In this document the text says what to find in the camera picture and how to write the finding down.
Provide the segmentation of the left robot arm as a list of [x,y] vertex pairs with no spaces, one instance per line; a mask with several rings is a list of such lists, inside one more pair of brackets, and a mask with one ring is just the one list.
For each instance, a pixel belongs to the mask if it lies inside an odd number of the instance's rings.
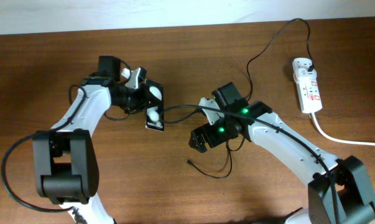
[[97,71],[77,85],[77,96],[63,118],[32,139],[38,194],[59,205],[75,223],[115,222],[98,196],[100,173],[91,137],[111,106],[130,113],[148,103],[142,86],[146,70],[121,64],[115,56],[100,56]]

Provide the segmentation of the black smartphone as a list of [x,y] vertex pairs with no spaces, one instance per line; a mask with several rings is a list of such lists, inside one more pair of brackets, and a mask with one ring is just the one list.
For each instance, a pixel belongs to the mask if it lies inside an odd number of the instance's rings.
[[152,80],[146,80],[146,85],[149,90],[149,107],[145,111],[146,128],[155,131],[163,132],[165,129],[164,118],[160,112],[164,108],[164,88],[161,84]]

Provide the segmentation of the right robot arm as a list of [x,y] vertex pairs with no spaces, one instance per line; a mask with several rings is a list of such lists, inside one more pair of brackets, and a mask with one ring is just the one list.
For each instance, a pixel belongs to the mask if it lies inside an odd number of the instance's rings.
[[233,83],[201,98],[198,108],[208,123],[191,132],[190,147],[206,152],[243,136],[269,151],[307,187],[308,208],[282,223],[370,223],[375,220],[375,192],[365,165],[354,156],[338,156],[306,140],[261,101],[248,103]]

